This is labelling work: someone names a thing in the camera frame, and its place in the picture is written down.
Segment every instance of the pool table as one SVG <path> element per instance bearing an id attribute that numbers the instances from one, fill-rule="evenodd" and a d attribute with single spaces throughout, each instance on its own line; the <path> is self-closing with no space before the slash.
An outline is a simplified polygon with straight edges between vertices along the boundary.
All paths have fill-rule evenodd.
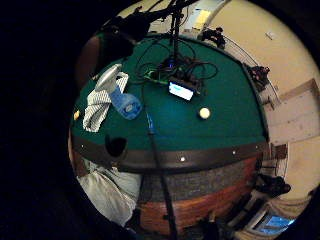
<path id="1" fill-rule="evenodd" d="M 218 70 L 213 78 L 204 80 L 202 93 L 190 101 L 170 94 L 167 85 L 139 82 L 138 65 L 150 62 L 157 65 L 171 51 L 168 37 L 148 35 L 129 58 L 121 60 L 122 71 L 129 74 L 125 92 L 140 99 L 152 117 L 153 138 L 162 169 L 167 173 L 212 169 L 263 152 L 269 136 L 260 98 L 246 68 L 225 51 L 180 37 L 181 55 L 194 57 L 196 54 L 197 59 L 214 64 Z M 214 71 L 214 67 L 207 65 L 201 74 L 210 76 Z M 77 120 L 71 120 L 74 151 L 105 167 L 117 167 L 119 171 L 155 172 L 144 110 L 137 118 L 126 120 L 111 106 L 97 133 L 83 129 L 87 96 L 95 84 L 96 80 L 90 79 L 75 103 L 74 111 L 79 110 L 81 114 Z M 206 120 L 198 115 L 203 107 L 211 112 Z M 117 142 L 122 146 L 120 151 L 116 149 L 115 155 L 110 146 L 114 148 Z"/>

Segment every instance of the person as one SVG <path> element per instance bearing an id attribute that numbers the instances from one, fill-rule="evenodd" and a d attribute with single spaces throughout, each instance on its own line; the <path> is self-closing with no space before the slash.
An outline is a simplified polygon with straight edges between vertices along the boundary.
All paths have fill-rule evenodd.
<path id="1" fill-rule="evenodd" d="M 133 53 L 135 44 L 144 38 L 150 27 L 140 9 L 136 8 L 124 19 L 111 19 L 88 40 L 75 69 L 80 89 L 110 62 Z M 124 227 L 136 207 L 141 175 L 106 169 L 89 159 L 74 156 L 70 139 L 69 136 L 69 158 L 81 187 L 102 215 Z"/>
<path id="2" fill-rule="evenodd" d="M 265 86 L 269 83 L 267 75 L 270 72 L 270 69 L 263 66 L 248 67 L 247 69 L 252 80 L 256 84 L 258 91 L 263 91 Z"/>
<path id="3" fill-rule="evenodd" d="M 217 44 L 218 48 L 224 49 L 226 41 L 222 36 L 222 32 L 223 32 L 222 27 L 217 27 L 215 30 L 206 29 L 202 33 L 201 41 L 204 41 L 206 39 L 211 40 L 215 44 Z"/>
<path id="4" fill-rule="evenodd" d="M 281 194 L 288 193 L 291 190 L 291 186 L 286 184 L 284 179 L 280 176 L 271 177 L 259 173 L 257 177 L 263 181 L 263 184 L 255 184 L 254 188 L 259 192 L 268 194 L 270 198 L 275 198 Z"/>

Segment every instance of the electronic device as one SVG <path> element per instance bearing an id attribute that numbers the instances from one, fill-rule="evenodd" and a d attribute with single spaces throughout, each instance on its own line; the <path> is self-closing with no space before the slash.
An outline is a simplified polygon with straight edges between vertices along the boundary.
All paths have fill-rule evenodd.
<path id="1" fill-rule="evenodd" d="M 181 97 L 183 99 L 186 99 L 188 101 L 191 100 L 193 93 L 194 93 L 190 89 L 185 88 L 183 86 L 180 86 L 180 85 L 173 83 L 173 82 L 169 82 L 169 92 L 173 95 L 176 95 L 176 96 Z"/>

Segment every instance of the wooden trim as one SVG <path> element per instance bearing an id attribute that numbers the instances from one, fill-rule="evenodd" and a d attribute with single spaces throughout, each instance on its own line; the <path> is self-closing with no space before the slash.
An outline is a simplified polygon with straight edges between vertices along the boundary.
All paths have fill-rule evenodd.
<path id="1" fill-rule="evenodd" d="M 311 80 L 299 85 L 298 87 L 286 92 L 280 96 L 282 101 L 289 100 L 290 98 L 296 97 L 308 90 L 316 90 L 317 95 L 320 96 L 319 86 L 314 78 Z"/>
<path id="2" fill-rule="evenodd" d="M 199 219 L 204 218 L 210 211 L 216 216 L 225 216 L 232 208 L 232 204 L 251 192 L 247 181 L 252 179 L 257 157 L 244 160 L 244 177 L 234 185 L 202 197 L 173 202 L 176 226 L 179 234 L 183 233 L 186 227 L 194 226 Z M 169 235 L 168 221 L 163 218 L 166 215 L 164 202 L 148 202 L 141 204 L 140 223 L 147 231 Z"/>

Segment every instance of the green felt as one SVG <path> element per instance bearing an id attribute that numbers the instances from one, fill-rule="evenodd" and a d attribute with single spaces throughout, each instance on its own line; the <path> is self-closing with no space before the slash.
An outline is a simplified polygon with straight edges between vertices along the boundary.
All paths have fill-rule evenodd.
<path id="1" fill-rule="evenodd" d="M 168 40 L 160 41 L 168 45 Z M 155 126 L 155 139 L 160 150 L 192 150 L 230 147 L 266 141 L 263 115 L 260 103 L 250 85 L 241 63 L 201 42 L 188 42 L 196 51 L 197 58 L 214 63 L 218 74 L 205 80 L 205 95 L 194 96 L 190 102 L 169 94 L 168 87 L 148 82 L 145 84 L 145 104 Z M 134 69 L 138 58 L 151 44 L 150 38 L 136 46 L 134 53 L 123 63 L 123 72 L 129 74 L 125 92 L 130 92 L 142 100 L 141 86 L 131 84 L 137 81 Z M 192 56 L 190 49 L 180 44 L 182 55 Z M 161 46 L 153 46 L 142 58 L 141 63 L 160 63 L 168 56 Z M 206 67 L 206 76 L 214 69 Z M 76 102 L 75 110 L 82 112 L 77 121 L 72 122 L 73 134 L 97 144 L 104 144 L 105 136 L 124 137 L 128 149 L 149 149 L 147 119 L 145 112 L 134 120 L 126 120 L 113 107 L 109 108 L 106 120 L 98 133 L 90 133 L 82 128 L 87 95 L 94 89 L 90 80 Z M 207 107 L 211 116 L 207 120 L 198 117 L 198 111 Z"/>

